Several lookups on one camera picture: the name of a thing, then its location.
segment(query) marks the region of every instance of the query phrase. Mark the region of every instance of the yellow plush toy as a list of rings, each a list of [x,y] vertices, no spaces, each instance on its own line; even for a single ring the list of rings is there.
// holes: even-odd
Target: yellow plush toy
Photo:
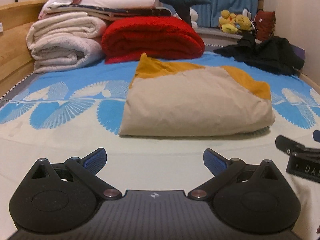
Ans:
[[[221,29],[224,33],[231,33],[231,34],[235,34],[238,32],[238,28],[235,27],[234,25],[228,23],[228,24],[224,24],[221,26]]]
[[[228,10],[221,11],[221,16],[219,17],[219,27],[224,33],[235,34],[238,29],[235,26],[236,14],[230,13]]]
[[[236,27],[239,30],[243,30],[243,31],[251,30],[251,21],[248,17],[239,14],[236,16],[235,22],[236,22]]]
[[[236,23],[236,14],[230,13],[230,24],[232,24],[234,26],[235,23]]]
[[[221,11],[221,16],[219,17],[220,27],[230,23],[230,13],[228,10]]]

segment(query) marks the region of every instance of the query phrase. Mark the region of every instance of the wooden headboard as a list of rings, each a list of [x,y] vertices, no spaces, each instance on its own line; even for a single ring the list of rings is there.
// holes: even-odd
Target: wooden headboard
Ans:
[[[34,60],[26,45],[26,36],[38,20],[45,0],[18,2],[0,6],[0,97],[33,72]]]

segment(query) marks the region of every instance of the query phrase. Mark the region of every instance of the bedsheet with white leaf pattern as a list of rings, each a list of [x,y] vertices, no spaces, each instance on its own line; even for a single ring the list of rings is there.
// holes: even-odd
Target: bedsheet with white leaf pattern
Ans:
[[[275,123],[270,129],[219,138],[120,138],[117,134],[137,62],[99,62],[43,74],[0,109],[0,157],[7,161],[0,162],[0,182],[5,185],[0,192],[0,232],[6,232],[7,237],[13,233],[8,202],[37,158],[63,162],[104,147],[108,164],[98,175],[123,193],[129,188],[188,192],[212,176],[202,162],[203,151],[212,148],[247,163],[274,160],[302,203],[303,217],[295,232],[303,239],[315,240],[320,184],[286,174],[288,157],[276,150],[274,141],[282,134],[320,147],[312,140],[313,131],[320,128],[320,95],[295,76],[277,76],[212,52],[179,61],[212,67],[231,65],[255,80],[268,82]],[[16,168],[10,168],[8,162],[14,162]]]

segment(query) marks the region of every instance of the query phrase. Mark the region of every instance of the bed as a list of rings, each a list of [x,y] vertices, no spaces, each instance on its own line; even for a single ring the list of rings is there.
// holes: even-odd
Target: bed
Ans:
[[[99,147],[106,149],[108,163],[98,176],[122,193],[126,189],[190,191],[212,177],[202,160],[206,148],[246,163],[271,159],[301,202],[294,232],[305,240],[317,238],[319,184],[287,174],[288,156],[275,147],[279,134],[319,147],[312,133],[320,128],[320,95],[306,76],[264,72],[214,54],[212,44],[201,58],[179,61],[231,65],[269,83],[276,122],[253,133],[227,137],[119,137],[128,86],[138,62],[105,65],[100,61],[66,72],[32,74],[25,35],[42,5],[43,1],[32,1],[0,7],[4,24],[0,34],[0,93],[4,94],[0,99],[0,240],[15,231],[8,203],[35,160],[46,157],[59,163]],[[13,13],[17,15],[14,22]]]

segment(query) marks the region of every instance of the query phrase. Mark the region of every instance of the folded red blanket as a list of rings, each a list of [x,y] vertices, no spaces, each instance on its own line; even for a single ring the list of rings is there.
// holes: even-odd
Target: folded red blanket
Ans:
[[[175,17],[131,17],[117,20],[105,31],[101,42],[106,63],[149,57],[183,59],[201,57],[204,43],[186,22]]]

